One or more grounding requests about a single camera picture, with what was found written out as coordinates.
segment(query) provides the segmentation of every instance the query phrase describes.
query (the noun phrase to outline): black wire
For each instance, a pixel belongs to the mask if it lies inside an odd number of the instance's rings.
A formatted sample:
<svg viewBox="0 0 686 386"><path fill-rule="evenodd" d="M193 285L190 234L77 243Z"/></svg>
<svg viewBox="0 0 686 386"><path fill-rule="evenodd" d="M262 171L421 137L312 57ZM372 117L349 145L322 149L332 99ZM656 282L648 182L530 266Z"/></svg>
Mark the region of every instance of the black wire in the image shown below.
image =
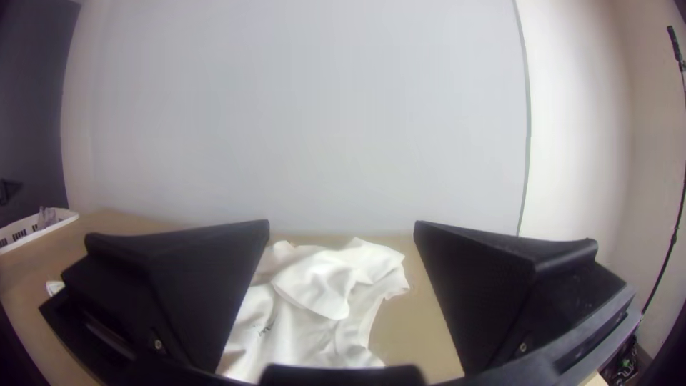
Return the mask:
<svg viewBox="0 0 686 386"><path fill-rule="evenodd" d="M679 72L681 73L681 85L684 88L684 104L686 108L686 81L684 80L684 70L684 64L679 63ZM645 306L643 306L643 311L641 311L641 314L645 315L645 311L648 309L648 306L652 301L652 297L655 296L657 286L660 285L660 280L662 280L662 276L665 274L667 263L670 261L670 257L672 256L672 250L674 249L675 244L677 244L677 233L679 232L679 225L681 223L681 214L684 212L684 197L686 197L686 167L684 168L684 184L683 188L681 189L681 203L679 204L679 214L677 214L677 223L674 225L674 233L672 233L670 247L667 249L665 261L662 263L662 269L660 270L660 274L657 276L657 280L655 280L655 285L652 286L652 291L650 292L648 301L646 301Z"/></svg>

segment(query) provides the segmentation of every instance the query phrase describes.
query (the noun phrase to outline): white wall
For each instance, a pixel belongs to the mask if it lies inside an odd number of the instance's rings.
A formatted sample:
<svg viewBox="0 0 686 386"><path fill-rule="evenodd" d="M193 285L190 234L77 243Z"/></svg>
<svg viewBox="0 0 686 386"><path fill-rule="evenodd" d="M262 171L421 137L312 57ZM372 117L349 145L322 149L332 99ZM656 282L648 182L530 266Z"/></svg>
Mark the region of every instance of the white wall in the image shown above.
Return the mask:
<svg viewBox="0 0 686 386"><path fill-rule="evenodd" d="M634 139L627 205L616 273L636 286L642 307L670 243L686 162L684 91L666 27L673 25L686 53L686 27L671 0L617 0L632 75ZM655 356L686 299L686 234L679 241L657 294L638 330L639 343Z"/></svg>
<svg viewBox="0 0 686 386"><path fill-rule="evenodd" d="M81 12L74 27L64 75L61 114L62 169L69 208L86 214L99 208L91 153L96 109L96 76L102 27L109 0L76 0Z"/></svg>
<svg viewBox="0 0 686 386"><path fill-rule="evenodd" d="M516 232L510 0L119 0L103 37L96 205L292 232Z"/></svg>
<svg viewBox="0 0 686 386"><path fill-rule="evenodd" d="M517 0L531 93L520 235L615 248L627 183L630 92L608 1Z"/></svg>

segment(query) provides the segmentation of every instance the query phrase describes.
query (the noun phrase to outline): white cloth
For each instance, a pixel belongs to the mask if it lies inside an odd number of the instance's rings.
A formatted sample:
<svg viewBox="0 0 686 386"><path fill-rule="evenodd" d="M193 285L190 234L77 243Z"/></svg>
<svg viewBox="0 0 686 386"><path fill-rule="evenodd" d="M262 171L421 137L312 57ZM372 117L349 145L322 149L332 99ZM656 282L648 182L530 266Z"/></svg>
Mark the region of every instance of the white cloth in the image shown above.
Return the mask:
<svg viewBox="0 0 686 386"><path fill-rule="evenodd" d="M285 241L267 248L216 373L257 383L271 363L383 366L369 333L383 299L409 289L403 259L357 238L339 251Z"/></svg>

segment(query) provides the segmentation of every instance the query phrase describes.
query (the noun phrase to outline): dark panel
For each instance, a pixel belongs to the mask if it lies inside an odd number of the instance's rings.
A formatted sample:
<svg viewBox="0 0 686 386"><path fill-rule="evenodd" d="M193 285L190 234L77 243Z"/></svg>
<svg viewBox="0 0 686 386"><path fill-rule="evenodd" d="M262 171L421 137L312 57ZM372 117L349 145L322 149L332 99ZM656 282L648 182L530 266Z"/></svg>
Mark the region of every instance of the dark panel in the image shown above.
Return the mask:
<svg viewBox="0 0 686 386"><path fill-rule="evenodd" d="M0 178L23 184L0 207L0 227L67 207L60 144L61 95L80 5L5 1L0 21Z"/></svg>

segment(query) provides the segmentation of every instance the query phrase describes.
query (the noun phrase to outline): gray wall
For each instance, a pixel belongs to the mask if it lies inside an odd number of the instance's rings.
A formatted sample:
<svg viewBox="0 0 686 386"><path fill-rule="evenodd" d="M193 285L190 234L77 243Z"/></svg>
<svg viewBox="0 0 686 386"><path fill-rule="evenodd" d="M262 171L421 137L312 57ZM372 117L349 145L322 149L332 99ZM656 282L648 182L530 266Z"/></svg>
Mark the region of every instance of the gray wall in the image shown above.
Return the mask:
<svg viewBox="0 0 686 386"><path fill-rule="evenodd" d="M290 232L517 230L527 108L510 0L121 0L103 36L102 206Z"/></svg>
<svg viewBox="0 0 686 386"><path fill-rule="evenodd" d="M0 22L0 178L24 184L0 207L0 227L40 206L67 206L59 120L79 7L64 0L10 1Z"/></svg>

